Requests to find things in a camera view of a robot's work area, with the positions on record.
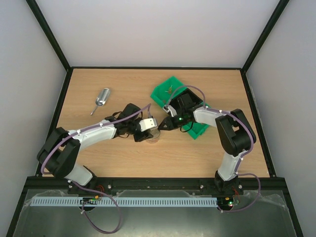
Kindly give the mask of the black bin with swirl lollipops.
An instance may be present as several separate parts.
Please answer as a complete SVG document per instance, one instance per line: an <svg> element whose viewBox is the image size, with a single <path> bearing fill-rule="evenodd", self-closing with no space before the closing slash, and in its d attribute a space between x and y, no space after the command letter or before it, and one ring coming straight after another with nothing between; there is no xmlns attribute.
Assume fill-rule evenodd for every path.
<svg viewBox="0 0 316 237"><path fill-rule="evenodd" d="M203 100L199 98L194 92L188 88L184 88L181 92L179 90L172 96L169 105L171 105L177 112L187 112L189 109L200 105Z"/></svg>

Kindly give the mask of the green bin with square lollipops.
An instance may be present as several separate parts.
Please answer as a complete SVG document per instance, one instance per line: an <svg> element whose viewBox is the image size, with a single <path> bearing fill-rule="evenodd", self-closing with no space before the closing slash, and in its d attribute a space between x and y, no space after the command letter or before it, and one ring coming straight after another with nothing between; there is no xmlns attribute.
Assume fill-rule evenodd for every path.
<svg viewBox="0 0 316 237"><path fill-rule="evenodd" d="M163 108L173 91L183 85L184 84L181 81L172 76L154 88L151 93L151 98L155 103Z"/></svg>

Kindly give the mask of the silver metal scoop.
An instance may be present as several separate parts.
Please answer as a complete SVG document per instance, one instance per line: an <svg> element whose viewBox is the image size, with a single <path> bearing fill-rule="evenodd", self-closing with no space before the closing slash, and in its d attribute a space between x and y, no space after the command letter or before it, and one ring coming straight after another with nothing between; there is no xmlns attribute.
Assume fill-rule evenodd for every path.
<svg viewBox="0 0 316 237"><path fill-rule="evenodd" d="M98 94L95 104L96 106L94 107L93 111L90 113L92 116L94 112L99 108L105 105L106 101L108 100L109 96L111 94L111 90L109 88L103 88L100 93Z"/></svg>

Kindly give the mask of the gold jar lid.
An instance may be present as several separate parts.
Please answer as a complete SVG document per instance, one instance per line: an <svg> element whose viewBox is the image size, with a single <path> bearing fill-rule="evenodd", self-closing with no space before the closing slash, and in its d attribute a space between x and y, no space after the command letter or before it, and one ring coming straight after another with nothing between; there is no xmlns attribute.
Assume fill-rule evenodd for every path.
<svg viewBox="0 0 316 237"><path fill-rule="evenodd" d="M160 130L159 130L159 129L157 129L157 128L156 128L156 129L151 129L151 130L150 130L150 135L151 135L152 137L153 137L155 134L157 134L157 133L159 133L159 134L160 134Z"/></svg>

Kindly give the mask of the green bin with gummy candies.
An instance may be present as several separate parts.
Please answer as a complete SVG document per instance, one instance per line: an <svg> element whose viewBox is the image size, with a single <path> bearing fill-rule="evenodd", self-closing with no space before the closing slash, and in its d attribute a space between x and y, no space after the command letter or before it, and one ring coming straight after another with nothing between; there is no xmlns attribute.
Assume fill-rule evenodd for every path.
<svg viewBox="0 0 316 237"><path fill-rule="evenodd" d="M183 125L180 130L184 133L188 133L194 140L203 135L209 128L209 125L204 123L192 123L193 116L190 115L190 112L185 112L184 115L187 123Z"/></svg>

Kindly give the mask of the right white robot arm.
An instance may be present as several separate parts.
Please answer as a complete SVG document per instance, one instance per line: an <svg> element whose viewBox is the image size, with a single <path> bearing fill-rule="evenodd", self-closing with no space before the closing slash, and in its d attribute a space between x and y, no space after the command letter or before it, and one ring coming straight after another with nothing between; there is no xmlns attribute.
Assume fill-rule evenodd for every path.
<svg viewBox="0 0 316 237"><path fill-rule="evenodd" d="M194 102L189 94L183 94L163 106L168 116L159 125L159 130L175 130L188 123L207 124L217 128L224 149L222 163L215 172L215 190L221 194L229 192L236 185L238 168L243 157L250 153L256 136L245 114L240 109L222 111Z"/></svg>

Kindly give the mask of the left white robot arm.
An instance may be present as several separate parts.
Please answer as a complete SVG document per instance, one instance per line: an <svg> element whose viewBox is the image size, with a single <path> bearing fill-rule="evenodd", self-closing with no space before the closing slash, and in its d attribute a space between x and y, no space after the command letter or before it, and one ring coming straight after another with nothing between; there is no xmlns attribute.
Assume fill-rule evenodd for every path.
<svg viewBox="0 0 316 237"><path fill-rule="evenodd" d="M150 112L150 106L141 109L129 103L122 111L96 124L75 130L54 129L37 155L41 173L74 181L81 186L88 185L95 174L77 163L79 152L101 141L122 136L132 135L135 142L152 139L158 127L157 120L151 114L144 118L143 112Z"/></svg>

